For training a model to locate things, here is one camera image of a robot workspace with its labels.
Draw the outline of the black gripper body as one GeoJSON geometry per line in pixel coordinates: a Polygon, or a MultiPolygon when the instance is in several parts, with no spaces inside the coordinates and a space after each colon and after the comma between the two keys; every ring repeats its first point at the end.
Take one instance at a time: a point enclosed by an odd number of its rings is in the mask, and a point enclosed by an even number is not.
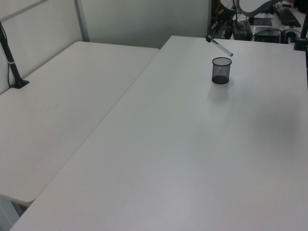
{"type": "Polygon", "coordinates": [[[215,10],[215,23],[223,24],[233,19],[235,15],[233,0],[220,0],[215,10]]]}

